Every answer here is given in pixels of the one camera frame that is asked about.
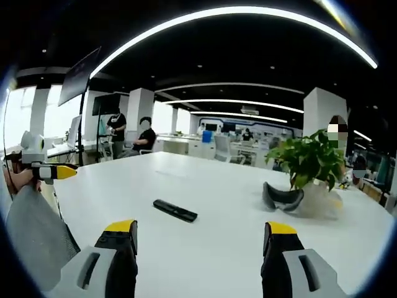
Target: plant pot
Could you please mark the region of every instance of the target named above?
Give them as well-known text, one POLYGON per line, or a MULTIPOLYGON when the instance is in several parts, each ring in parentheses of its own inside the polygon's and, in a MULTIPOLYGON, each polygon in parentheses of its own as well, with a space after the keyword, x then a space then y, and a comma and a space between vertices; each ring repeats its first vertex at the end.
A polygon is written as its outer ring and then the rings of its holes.
POLYGON ((315 179, 303 187, 302 201, 295 213, 301 217, 338 219, 342 212, 342 199, 336 191, 329 191, 324 181, 315 179))

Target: cable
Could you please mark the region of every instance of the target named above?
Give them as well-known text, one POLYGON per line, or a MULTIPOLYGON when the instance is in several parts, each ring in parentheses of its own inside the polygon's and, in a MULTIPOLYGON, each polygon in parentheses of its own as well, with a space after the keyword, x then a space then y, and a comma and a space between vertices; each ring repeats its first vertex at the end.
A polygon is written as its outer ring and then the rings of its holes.
MULTIPOLYGON (((2 126, 2 140, 3 140, 3 147, 4 147, 4 159, 6 159, 6 156, 7 156, 7 151, 6 151, 6 113, 7 113, 8 99, 10 98, 10 93, 11 93, 11 91, 9 91, 8 95, 7 95, 6 108, 4 110, 4 124, 2 126)), ((12 178, 11 178, 11 171, 10 171, 10 168, 8 167, 7 160, 6 160, 6 167, 7 167, 7 171, 8 171, 8 176, 10 178, 11 186, 15 190, 15 192, 17 193, 18 190, 17 190, 17 188, 16 188, 16 186, 15 186, 15 184, 14 184, 12 178)))

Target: potted plant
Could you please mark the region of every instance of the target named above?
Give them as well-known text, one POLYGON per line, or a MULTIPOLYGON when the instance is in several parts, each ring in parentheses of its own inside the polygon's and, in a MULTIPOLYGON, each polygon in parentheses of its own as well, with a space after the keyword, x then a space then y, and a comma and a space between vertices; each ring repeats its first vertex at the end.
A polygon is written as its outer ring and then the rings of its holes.
POLYGON ((335 182, 342 178, 343 151, 337 149, 337 141, 328 139, 325 129, 310 137, 288 139, 270 150, 266 163, 270 158, 278 160, 281 167, 289 171, 291 189, 302 189, 318 179, 328 184, 331 191, 335 182))

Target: monitor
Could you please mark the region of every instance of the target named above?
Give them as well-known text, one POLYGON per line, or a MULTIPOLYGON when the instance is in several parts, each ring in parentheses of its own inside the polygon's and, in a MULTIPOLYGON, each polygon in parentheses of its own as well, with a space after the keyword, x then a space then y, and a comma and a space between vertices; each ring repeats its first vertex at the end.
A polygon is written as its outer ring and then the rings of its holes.
POLYGON ((120 104, 120 94, 113 93, 109 95, 97 96, 94 99, 92 107, 92 115, 98 116, 99 109, 101 115, 110 115, 118 113, 118 105, 120 104))
POLYGON ((58 107, 86 92, 89 76, 96 66, 99 49, 88 54, 66 73, 58 107))
POLYGON ((216 130, 218 129, 217 124, 205 124, 205 130, 210 130, 212 132, 216 132, 216 130))
POLYGON ((77 133, 79 130, 80 121, 81 115, 78 115, 77 117, 72 119, 72 124, 70 125, 68 136, 68 145, 71 148, 74 148, 76 146, 77 133))
POLYGON ((223 131, 224 132, 235 132, 236 131, 236 124, 225 122, 223 124, 223 131))

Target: ceiling light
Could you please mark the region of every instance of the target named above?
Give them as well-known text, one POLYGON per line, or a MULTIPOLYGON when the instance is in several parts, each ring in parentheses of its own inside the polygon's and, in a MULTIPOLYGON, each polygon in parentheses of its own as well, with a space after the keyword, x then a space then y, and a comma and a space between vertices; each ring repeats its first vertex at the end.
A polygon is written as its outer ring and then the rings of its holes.
POLYGON ((364 135, 364 134, 362 134, 362 133, 360 133, 360 132, 358 132, 356 130, 354 130, 354 133, 356 135, 359 135, 360 137, 363 137, 364 139, 368 140, 369 142, 372 142, 372 139, 368 138, 366 135, 364 135))
POLYGON ((228 102, 228 103, 234 103, 234 104, 254 104, 257 106, 267 106, 267 107, 276 107, 278 109, 284 109, 292 112, 297 112, 303 114, 304 111, 294 109, 292 107, 285 107, 285 106, 280 106, 278 104, 268 104, 266 102, 257 102, 257 101, 239 101, 235 99, 186 99, 186 100, 181 100, 181 101, 166 101, 166 104, 178 104, 178 103, 183 103, 183 102, 228 102))
POLYGON ((158 32, 161 32, 163 30, 166 30, 168 28, 174 27, 179 24, 189 22, 191 20, 203 19, 205 17, 211 17, 211 16, 221 16, 226 14, 262 14, 267 16, 283 17, 286 19, 295 20, 297 22, 307 24, 338 39, 339 41, 347 45, 349 48, 351 48, 353 51, 355 51, 357 54, 359 54, 373 68, 378 67, 377 63, 353 41, 348 39, 345 35, 342 35, 338 31, 336 31, 335 29, 332 29, 327 25, 318 22, 317 20, 310 19, 309 17, 305 17, 300 14, 296 14, 294 12, 283 11, 281 9, 256 7, 256 6, 231 6, 231 7, 219 7, 214 9, 207 9, 204 11, 193 12, 191 14, 187 14, 181 17, 176 17, 175 19, 159 24, 156 27, 153 27, 152 29, 143 32, 142 34, 139 34, 138 36, 131 39, 129 42, 122 45, 112 54, 110 54, 104 61, 102 61, 97 66, 97 68, 94 69, 94 71, 90 74, 90 79, 92 79, 101 69, 103 69, 103 67, 108 65, 113 59, 118 57, 125 50, 129 49, 130 47, 136 45, 142 40, 158 32))
POLYGON ((247 114, 237 114, 237 113, 226 113, 226 112, 190 112, 191 114, 207 114, 207 115, 224 115, 224 116, 238 116, 238 117, 247 117, 254 119, 262 119, 262 120, 271 120, 276 122, 287 123, 286 120, 264 117, 264 116, 256 116, 256 115, 247 115, 247 114))
POLYGON ((175 89, 182 89, 182 88, 191 88, 191 87, 205 87, 205 86, 252 86, 252 87, 265 87, 265 88, 273 88, 278 90, 290 91, 299 94, 304 94, 303 91, 274 86, 274 85, 266 85, 266 84, 257 84, 257 83, 241 83, 241 82, 220 82, 220 83, 200 83, 200 84, 190 84, 190 85, 181 85, 181 86, 174 86, 170 88, 155 90, 155 92, 163 92, 175 89))
POLYGON ((358 147, 363 148, 364 150, 366 150, 366 148, 365 148, 364 146, 360 145, 360 144, 354 143, 354 145, 356 145, 356 146, 358 146, 358 147))

